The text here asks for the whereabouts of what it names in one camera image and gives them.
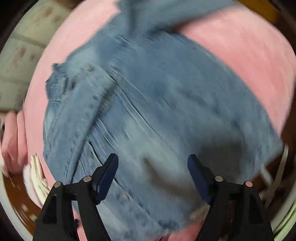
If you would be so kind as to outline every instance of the white fabric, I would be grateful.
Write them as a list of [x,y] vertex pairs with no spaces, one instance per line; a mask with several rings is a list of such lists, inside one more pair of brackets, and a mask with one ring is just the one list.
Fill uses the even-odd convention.
[[50,188],[46,178],[43,176],[42,167],[37,154],[31,156],[30,164],[33,186],[41,204],[43,205],[50,192]]
[[42,208],[42,204],[37,196],[37,193],[35,192],[35,188],[31,179],[31,166],[30,163],[24,166],[24,169],[22,171],[24,184],[26,187],[26,192],[29,196],[29,198],[40,208]]

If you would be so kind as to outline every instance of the clothing pile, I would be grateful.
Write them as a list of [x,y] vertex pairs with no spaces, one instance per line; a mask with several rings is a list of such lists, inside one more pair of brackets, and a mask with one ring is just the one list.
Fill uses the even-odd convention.
[[9,111],[0,116],[0,169],[6,177],[23,173],[28,196],[42,208],[50,188],[39,157],[33,154],[29,160],[24,111]]
[[68,184],[91,175],[110,153],[119,156],[98,206],[112,240],[152,239],[192,223],[202,202],[186,166],[190,154],[243,183],[281,151],[284,120],[271,122],[274,113],[252,89],[257,83],[246,85],[197,44],[190,24],[178,31],[232,5],[122,0],[120,13],[88,43],[52,65],[44,159]]

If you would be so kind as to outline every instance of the metal screw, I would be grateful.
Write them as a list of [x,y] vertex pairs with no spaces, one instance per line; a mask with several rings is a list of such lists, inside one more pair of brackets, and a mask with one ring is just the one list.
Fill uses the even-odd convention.
[[91,176],[84,177],[83,178],[83,181],[86,182],[86,183],[89,182],[89,181],[91,181]]
[[92,65],[88,65],[88,66],[86,66],[85,70],[88,72],[91,72],[94,70],[94,67]]
[[55,187],[55,188],[58,188],[61,184],[62,184],[61,182],[56,182],[56,183],[54,184],[54,187]]
[[217,182],[222,182],[222,181],[223,181],[223,177],[215,176],[215,180],[216,180]]
[[251,188],[253,186],[253,183],[251,183],[250,181],[247,181],[246,186]]

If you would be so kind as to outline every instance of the blue denim fabric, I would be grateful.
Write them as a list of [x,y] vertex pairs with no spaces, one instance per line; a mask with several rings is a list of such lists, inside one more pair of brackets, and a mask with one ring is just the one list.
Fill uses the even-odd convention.
[[54,178],[68,184],[118,155],[98,206],[112,240],[149,240],[191,223],[202,202],[186,166],[190,154],[243,183],[280,151],[267,113],[240,78],[171,31],[231,4],[121,1],[119,15],[53,65],[44,158]]

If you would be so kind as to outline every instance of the pink cloth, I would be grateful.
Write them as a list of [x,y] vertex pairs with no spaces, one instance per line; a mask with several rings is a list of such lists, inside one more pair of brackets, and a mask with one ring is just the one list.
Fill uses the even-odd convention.
[[23,168],[28,163],[28,147],[24,111],[17,114],[17,163]]
[[8,171],[11,173],[19,171],[17,164],[17,115],[14,111],[10,111],[6,115],[1,150]]
[[[52,73],[51,64],[64,62],[116,13],[118,9],[112,0],[81,3],[55,33],[35,69],[24,103],[28,155],[37,153],[40,157],[50,186],[55,180],[42,152],[43,119],[48,102],[45,81]],[[193,21],[180,31],[218,56],[242,78],[265,107],[280,134],[290,109],[296,60],[291,46],[279,31],[243,6]],[[80,240],[85,240],[82,228],[78,233]],[[183,239],[180,235],[173,237]]]
[[1,143],[4,166],[10,173],[22,173],[28,162],[28,149],[24,112],[8,112],[5,118],[5,130]]

